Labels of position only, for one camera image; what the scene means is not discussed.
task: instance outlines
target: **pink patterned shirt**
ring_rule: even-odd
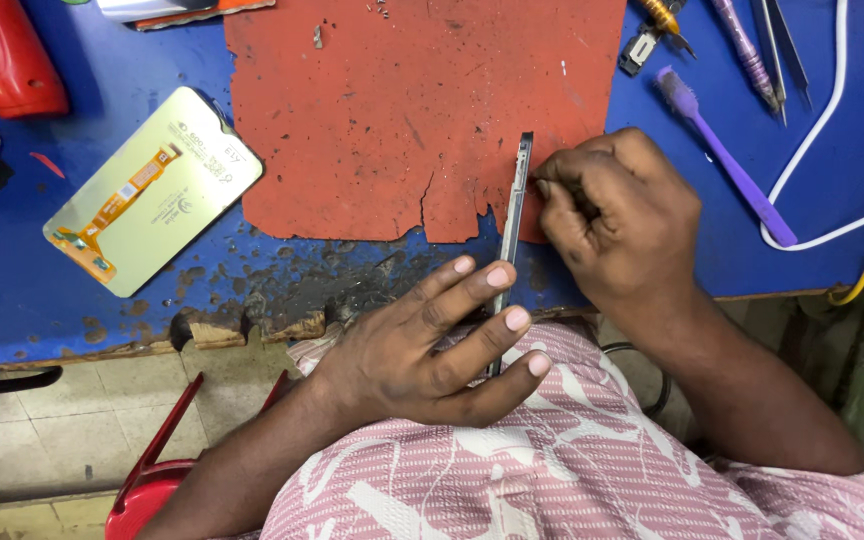
[[[290,355],[307,374],[339,332]],[[532,349],[554,365],[505,419],[363,427],[289,478],[261,539],[864,539],[864,472],[716,472],[642,414],[581,328],[535,324],[503,361]]]

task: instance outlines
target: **fingernail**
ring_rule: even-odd
[[[549,198],[549,182],[544,179],[537,179],[535,181],[535,185],[538,186],[538,190],[542,192],[542,197],[545,199]]]
[[[552,360],[549,359],[545,352],[538,352],[529,358],[529,373],[531,373],[533,377],[541,377],[545,375],[551,367]]]
[[[455,261],[455,271],[460,274],[465,274],[469,272],[473,268],[473,260],[471,257],[463,256],[459,260]]]
[[[486,283],[494,288],[500,288],[509,283],[509,275],[505,273],[505,268],[499,266],[488,273]]]
[[[509,328],[512,332],[518,332],[522,330],[522,327],[529,324],[529,314],[525,312],[525,309],[521,307],[515,307],[512,311],[509,311],[505,316],[505,326]]]

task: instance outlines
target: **screwdriver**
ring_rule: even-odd
[[[655,28],[666,32],[674,44],[679,49],[685,49],[692,58],[699,60],[699,56],[695,55],[689,42],[686,41],[679,30],[679,21],[675,20],[675,15],[666,6],[663,0],[640,0],[642,7],[655,21]]]

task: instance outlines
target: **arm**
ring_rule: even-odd
[[[474,266],[460,256],[401,299],[359,317],[306,381],[210,450],[138,538],[255,531],[310,456],[366,424],[394,416],[485,427],[522,403],[551,367],[540,350],[469,387],[528,331],[531,319],[521,306],[504,309],[451,349],[430,353],[456,323],[516,280],[508,262],[478,272]]]
[[[638,129],[598,136],[553,153],[534,176],[542,227],[582,293],[676,380],[725,457],[864,471],[864,451],[834,412],[696,284],[702,204],[651,139]]]

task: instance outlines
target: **red chair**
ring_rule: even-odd
[[[115,497],[112,510],[108,512],[108,519],[105,520],[105,540],[135,538],[142,527],[165,505],[169,497],[172,497],[176,488],[198,462],[198,459],[172,459],[161,463],[156,461],[204,380],[202,372],[199,372],[195,380],[189,383],[178,398],[178,402],[172,407],[169,417],[162,423],[158,433],[152,437],[148,448],[142,452],[138,463],[135,463],[128,473],[125,483]],[[259,414],[282,399],[290,387],[288,372],[282,370],[275,386],[271,387],[269,397],[259,409]]]

